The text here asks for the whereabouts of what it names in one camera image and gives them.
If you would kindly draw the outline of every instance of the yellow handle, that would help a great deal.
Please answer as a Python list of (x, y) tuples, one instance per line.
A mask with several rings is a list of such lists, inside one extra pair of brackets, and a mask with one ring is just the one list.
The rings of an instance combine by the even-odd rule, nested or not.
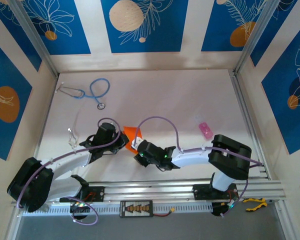
[(243, 203), (246, 203), (246, 202), (265, 203), (266, 199), (265, 198), (260, 198), (260, 199), (257, 199), (257, 198), (246, 198), (242, 202)]
[(254, 212), (257, 211), (258, 209), (260, 209), (261, 207), (266, 207), (268, 206), (268, 204), (266, 202), (263, 202), (261, 204), (259, 204), (258, 206), (256, 206), (255, 208), (247, 208), (245, 211), (246, 212)]

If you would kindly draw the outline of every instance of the circuit board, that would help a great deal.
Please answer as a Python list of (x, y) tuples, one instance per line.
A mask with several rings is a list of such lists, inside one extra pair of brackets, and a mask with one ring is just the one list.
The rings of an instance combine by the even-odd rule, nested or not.
[(121, 201), (120, 202), (120, 217), (135, 218), (135, 217), (153, 217), (153, 202), (152, 201)]

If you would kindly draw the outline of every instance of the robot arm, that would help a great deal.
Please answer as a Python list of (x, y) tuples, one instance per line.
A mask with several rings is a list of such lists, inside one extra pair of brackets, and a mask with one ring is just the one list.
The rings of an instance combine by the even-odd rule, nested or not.
[[(212, 146), (230, 150), (236, 154), (251, 157), (250, 147), (230, 139), (224, 135), (216, 135)], [(212, 164), (219, 171), (212, 177), (212, 187), (218, 191), (227, 191), (234, 180), (246, 180), (249, 176), (250, 163), (242, 158), (227, 154), (219, 150), (206, 150), (205, 146), (189, 150), (180, 150), (175, 146), (162, 149), (151, 142), (137, 137), (132, 147), (138, 151), (134, 159), (144, 167), (154, 164), (160, 169), (170, 171), (189, 165)]]
[[(116, 154), (128, 142), (129, 139), (125, 134), (116, 132), (115, 126), (104, 122), (98, 128), (95, 135), (89, 136), (77, 148), (77, 151), (84, 148), (89, 149), (89, 151), (81, 151), (65, 157), (62, 164), (56, 165), (55, 170), (44, 167), (31, 180), (31, 184), (25, 188), (20, 204), (28, 212), (34, 212), (46, 201), (53, 199), (76, 196), (81, 200), (85, 200), (93, 187), (90, 187), (83, 178), (77, 175), (72, 175), (66, 179), (59, 179), (59, 177), (76, 167), (93, 163), (95, 160), (101, 158), (104, 152), (110, 151)], [(112, 144), (106, 147), (97, 147), (109, 143)], [(136, 142), (132, 143), (132, 146), (138, 151), (134, 159), (144, 167), (154, 164), (160, 169), (170, 171), (188, 165), (208, 163), (214, 165), (219, 169), (219, 172), (212, 176), (211, 187), (209, 189), (211, 194), (207, 199), (218, 199), (216, 198), (216, 191), (227, 191), (229, 185), (234, 180), (248, 179), (250, 163), (233, 155), (224, 155), (222, 151), (206, 150), (205, 147), (184, 151), (175, 146), (162, 149), (141, 138), (137, 138)], [(212, 141), (212, 146), (230, 150), (248, 158), (250, 158), (252, 152), (248, 146), (223, 135), (216, 135)], [(9, 185), (7, 189), (8, 194), (17, 200), (26, 182), (42, 166), (41, 161), (34, 157), (27, 159)]]
[[(113, 141), (115, 142), (109, 146), (97, 147)], [(76, 167), (93, 163), (101, 158), (104, 152), (116, 154), (128, 142), (128, 137), (122, 132), (116, 132), (114, 125), (107, 122), (102, 123), (95, 135), (89, 136), (86, 141), (79, 144), (76, 154), (63, 158), (61, 164), (53, 163), (52, 167), (55, 165), (54, 170), (44, 167), (25, 189), (20, 204), (31, 213), (38, 210), (49, 200), (72, 196), (84, 199), (93, 187), (89, 187), (89, 184), (83, 178), (77, 175), (65, 179), (59, 179), (59, 177)], [(79, 152), (85, 148), (89, 151)], [(43, 162), (52, 162), (52, 159), (44, 159)], [(8, 186), (7, 193), (18, 200), (26, 182), (42, 166), (41, 161), (34, 157), (28, 158)]]

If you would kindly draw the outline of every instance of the gray floor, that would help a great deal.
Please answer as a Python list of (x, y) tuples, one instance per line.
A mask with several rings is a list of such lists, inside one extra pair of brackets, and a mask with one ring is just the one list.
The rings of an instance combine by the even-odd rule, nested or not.
[(240, 203), (224, 218), (211, 213), (173, 213), (167, 217), (120, 218), (101, 215), (94, 226), (81, 226), (70, 216), (23, 217), (17, 240), (284, 240), (276, 209), (256, 212)]

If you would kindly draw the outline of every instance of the stethoscope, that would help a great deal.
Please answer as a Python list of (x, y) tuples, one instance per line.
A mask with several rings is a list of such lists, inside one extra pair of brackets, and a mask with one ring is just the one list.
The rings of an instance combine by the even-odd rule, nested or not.
[[(105, 81), (108, 84), (108, 87), (107, 87), (107, 89), (105, 90), (105, 92), (103, 94), (101, 94), (99, 96), (96, 96), (94, 94), (92, 86), (93, 86), (94, 83), (96, 83), (98, 81)], [(104, 95), (106, 95), (109, 92), (110, 82), (107, 79), (105, 79), (105, 78), (98, 78), (98, 79), (94, 80), (90, 84), (89, 88), (90, 88), (90, 92), (91, 92), (92, 96), (86, 95), (86, 92), (84, 90), (82, 90), (82, 89), (77, 89), (77, 88), (63, 86), (63, 85), (64, 85), (64, 82), (61, 83), (61, 85), (58, 87), (58, 89), (55, 91), (55, 93), (57, 93), (58, 91), (60, 91), (60, 92), (62, 92), (64, 94), (67, 94), (68, 96), (73, 97), (75, 99), (83, 99), (83, 98), (95, 99), (95, 101), (98, 103), (97, 108), (99, 110), (105, 109), (106, 105), (104, 103), (100, 102), (98, 99), (102, 98)], [(78, 91), (78, 95), (73, 95), (73, 94), (71, 94), (69, 92), (64, 91), (63, 89), (71, 89), (71, 90)]]

